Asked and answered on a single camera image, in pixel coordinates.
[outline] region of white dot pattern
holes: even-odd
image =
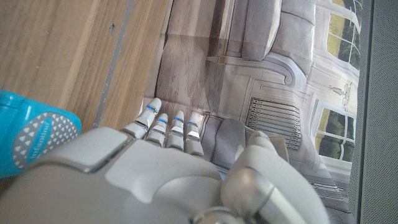
[[[49,139],[45,142],[42,153],[48,153],[55,147],[78,136],[75,124],[68,118],[57,113],[43,113],[32,119],[17,135],[12,147],[12,158],[16,167],[23,169],[27,165],[27,155],[34,142],[37,131],[46,118],[51,119]]]

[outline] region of greenery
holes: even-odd
[[[354,118],[348,117],[347,138],[354,140]]]
[[[346,116],[330,111],[326,132],[344,137]]]
[[[339,159],[341,156],[341,144],[343,140],[324,136],[319,147],[319,155]]]
[[[348,141],[344,143],[344,154],[343,154],[344,161],[352,162],[354,149],[355,149],[355,143]]]

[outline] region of window frame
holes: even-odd
[[[361,34],[361,31],[360,31],[360,29],[358,29],[358,28],[356,27],[356,24],[355,24],[351,19],[345,18],[344,16],[342,16],[342,15],[340,15],[340,14],[336,14],[336,13],[334,13],[334,12],[329,12],[329,13],[330,13],[330,14],[329,14],[329,22],[328,22],[328,25],[327,25],[327,27],[328,27],[328,32],[327,32],[327,38],[326,38],[326,52],[328,52],[328,54],[330,54],[331,56],[337,58],[338,60],[340,60],[340,61],[342,61],[342,62],[345,62],[345,63],[348,63],[348,64],[351,65],[353,68],[355,68],[355,67],[351,64],[351,55],[352,55],[352,53],[353,53],[353,47],[355,47],[355,49],[359,52],[359,49],[358,49],[359,46],[357,47],[357,46],[355,46],[355,44],[354,44],[355,29],[356,29],[356,32],[358,33],[358,38],[359,38],[359,36],[360,36],[360,34]],[[340,17],[342,17],[342,18],[344,18],[344,19],[347,19],[347,20],[349,20],[350,22],[353,23],[354,29],[353,29],[353,37],[351,38],[351,42],[348,41],[348,40],[343,39],[342,37],[337,36],[336,34],[332,34],[332,33],[330,32],[331,15],[340,16]],[[344,61],[344,60],[342,60],[342,59],[340,59],[340,58],[334,56],[332,53],[330,53],[330,52],[328,51],[329,35],[332,35],[333,37],[336,37],[337,39],[340,39],[340,41],[345,41],[345,42],[347,42],[347,43],[349,43],[349,44],[351,45],[351,47],[349,48],[349,58],[348,58],[348,62],[346,62],[346,61]]]
[[[322,118],[322,114],[323,114],[323,109],[328,109],[328,110],[332,110],[335,111],[343,116],[346,117],[345,119],[345,134],[344,137],[342,136],[337,136],[335,134],[331,134],[331,133],[327,133],[324,131],[319,131],[318,127]],[[347,128],[348,128],[348,118],[347,117],[351,117],[353,118],[353,126],[354,126],[354,139],[350,139],[347,137]],[[312,119],[312,123],[311,123],[311,140],[312,143],[314,145],[314,150],[315,149],[315,137],[316,135],[319,134],[324,134],[333,138],[338,138],[338,139],[342,139],[343,143],[341,143],[341,155],[339,159],[335,159],[335,158],[331,158],[331,157],[327,157],[327,156],[323,156],[323,155],[319,155],[322,158],[322,161],[326,164],[328,164],[329,166],[333,166],[333,167],[340,167],[344,170],[351,170],[351,165],[352,162],[348,162],[348,161],[344,161],[342,160],[343,156],[344,156],[344,144],[346,141],[349,142],[353,142],[355,143],[355,132],[356,132],[356,116],[355,114],[349,113],[347,111],[345,111],[345,109],[343,107],[339,107],[336,105],[333,105],[331,103],[328,103],[326,101],[323,100],[316,100],[316,105],[314,106],[314,114],[313,114],[313,119]]]

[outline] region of robotic finger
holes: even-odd
[[[172,121],[172,127],[169,132],[169,137],[166,142],[167,148],[178,149],[184,151],[184,113],[178,111]]]
[[[154,127],[148,132],[146,137],[146,141],[152,143],[156,146],[163,147],[164,139],[166,137],[166,129],[167,129],[167,114],[163,113],[155,122]]]

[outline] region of cushion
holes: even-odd
[[[249,0],[235,0],[227,48],[227,55],[229,56],[241,57],[248,3]]]
[[[283,0],[282,12],[298,16],[315,25],[316,0]]]
[[[242,58],[262,60],[269,53],[279,27],[281,0],[250,0]]]
[[[312,66],[314,25],[282,12],[271,52],[290,57],[308,75]]]

